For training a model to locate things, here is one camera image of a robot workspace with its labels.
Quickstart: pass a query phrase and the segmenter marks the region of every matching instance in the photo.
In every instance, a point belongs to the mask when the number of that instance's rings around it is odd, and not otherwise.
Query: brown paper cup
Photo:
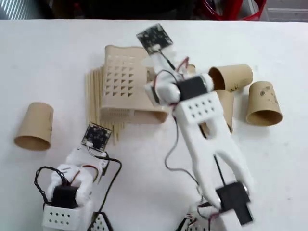
[[[253,73],[246,64],[212,67],[208,74],[212,77],[214,90],[236,91],[252,83]]]
[[[223,116],[225,117],[229,130],[232,133],[233,132],[232,118],[233,118],[234,95],[233,93],[228,92],[226,90],[216,90],[216,93],[223,107]]]
[[[29,150],[46,150],[51,145],[53,108],[46,103],[31,103],[14,142]]]
[[[266,81],[252,84],[249,88],[249,101],[246,121],[253,125],[270,126],[282,121],[273,85]]]
[[[187,66],[187,72],[189,74],[196,74],[196,67],[193,64],[188,64]]]

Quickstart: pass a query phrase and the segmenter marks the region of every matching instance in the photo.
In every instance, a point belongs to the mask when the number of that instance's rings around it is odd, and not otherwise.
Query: cable
[[[175,71],[175,66],[172,64],[172,62],[167,57],[165,57],[165,55],[162,53],[161,49],[157,50],[157,52],[160,53],[163,56],[163,58],[167,61],[169,66],[172,68],[172,70]]]
[[[121,161],[119,161],[119,160],[117,160],[117,159],[113,159],[113,158],[109,158],[109,157],[103,157],[103,156],[96,156],[96,155],[94,155],[94,154],[91,152],[89,146],[87,146],[87,149],[88,149],[88,152],[90,153],[90,155],[92,155],[92,156],[95,157],[95,158],[98,158],[98,159],[100,159],[100,160],[114,161],[114,162],[117,162],[118,164],[120,164],[119,169],[118,169],[117,172],[115,173],[114,177],[112,178],[112,180],[111,180],[111,182],[110,182],[110,184],[109,184],[109,186],[108,186],[108,188],[107,188],[105,197],[104,197],[104,199],[103,199],[103,202],[102,202],[102,204],[101,204],[100,209],[98,210],[97,216],[95,217],[95,219],[93,219],[93,221],[91,222],[91,224],[89,225],[89,227],[88,227],[88,229],[87,229],[87,231],[91,231],[91,228],[92,228],[93,224],[95,223],[95,221],[96,221],[96,219],[97,219],[99,213],[102,211],[102,209],[103,209],[103,207],[104,207],[104,205],[105,205],[107,196],[108,196],[109,191],[110,191],[110,189],[111,189],[111,186],[113,185],[113,183],[114,183],[116,177],[118,176],[119,172],[120,172],[121,169],[122,169],[122,163],[121,163]]]
[[[172,152],[174,151],[174,149],[177,147],[178,141],[179,141],[179,127],[178,127],[178,122],[177,122],[177,120],[176,120],[175,117],[173,117],[173,119],[174,119],[174,122],[175,122],[176,128],[177,128],[177,136],[176,136],[176,140],[175,140],[174,145],[172,146],[172,148],[170,149],[170,151],[167,153],[167,155],[166,155],[166,157],[165,157],[165,166],[166,166],[166,168],[167,168],[169,171],[181,171],[181,172],[187,173],[187,174],[196,182],[196,184],[199,185],[198,181],[197,181],[197,180],[192,176],[192,174],[191,174],[189,171],[187,171],[186,169],[183,169],[183,168],[171,168],[171,167],[169,167],[168,164],[167,164],[168,158],[170,157],[170,155],[172,154]]]
[[[225,182],[225,179],[224,179],[224,177],[223,177],[223,175],[222,175],[222,172],[221,172],[221,169],[220,169],[220,166],[219,166],[217,157],[214,156],[214,159],[215,159],[215,162],[216,162],[216,165],[217,165],[217,168],[218,168],[218,171],[219,171],[220,178],[221,178],[221,180],[222,180],[223,186],[226,186],[226,182]]]
[[[42,188],[38,185],[39,174],[40,174],[40,172],[41,172],[43,169],[49,169],[49,170],[51,170],[51,171],[56,172],[56,173],[59,175],[59,177],[61,178],[61,181],[62,181],[62,185],[63,185],[63,186],[64,186],[64,185],[68,185],[68,181],[67,181],[67,179],[65,178],[63,172],[61,172],[60,170],[58,170],[58,169],[56,169],[56,168],[54,168],[54,167],[42,166],[42,167],[40,167],[40,168],[36,171],[36,173],[35,173],[35,178],[34,178],[34,184],[35,184],[35,186],[37,187],[37,189],[39,190],[40,194],[42,195],[42,197],[43,197],[43,199],[44,199],[44,203],[50,205],[51,202],[48,201],[45,192],[44,192],[44,191],[42,190]]]
[[[91,167],[91,168],[93,168],[93,169],[96,170],[96,176],[95,176],[95,178],[93,179],[93,182],[95,182],[96,179],[97,179],[97,177],[98,177],[98,173],[99,173],[97,167],[95,167],[95,166],[93,166],[93,165],[83,165],[82,167]]]

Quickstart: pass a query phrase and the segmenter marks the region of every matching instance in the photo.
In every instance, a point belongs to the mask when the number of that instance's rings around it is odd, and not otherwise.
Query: circuit board
[[[158,23],[137,34],[137,38],[149,55],[157,52],[154,46],[159,45],[160,50],[173,44],[163,27]]]
[[[87,146],[87,143],[91,143],[91,148],[96,151],[103,152],[110,136],[111,130],[91,122],[81,141],[81,144]]]

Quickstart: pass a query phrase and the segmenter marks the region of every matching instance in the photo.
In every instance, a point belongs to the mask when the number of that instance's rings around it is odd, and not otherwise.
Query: red object
[[[202,14],[211,18],[212,20],[246,20],[257,21],[260,19],[266,0],[253,0],[259,7],[259,11],[251,16],[237,19],[238,13],[242,7],[243,0],[225,0],[225,9],[223,15],[219,15],[207,3],[206,0],[198,0],[197,7],[202,11]]]

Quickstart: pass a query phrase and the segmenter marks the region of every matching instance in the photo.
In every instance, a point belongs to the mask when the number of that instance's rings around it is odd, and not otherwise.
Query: white table
[[[87,127],[84,77],[104,62],[104,47],[139,46],[137,32],[151,21],[0,21],[0,229],[40,230],[42,197],[33,184],[41,165],[58,166],[80,144]],[[248,88],[236,93],[233,138],[257,182],[255,223],[247,231],[305,230],[308,174],[308,24],[262,22],[161,22],[178,59],[199,70],[249,64],[254,81],[273,83],[284,114],[273,127],[245,123]],[[54,107],[52,147],[31,152],[13,138],[31,102]],[[199,198],[194,182],[164,167],[175,139],[171,118],[162,125],[128,125],[108,151],[123,162],[104,211],[116,231],[172,231]],[[182,136],[170,165],[191,170]],[[227,180],[233,179],[226,166]],[[117,166],[96,186],[101,203]],[[39,179],[46,188],[50,172]],[[217,171],[213,179],[221,185]]]

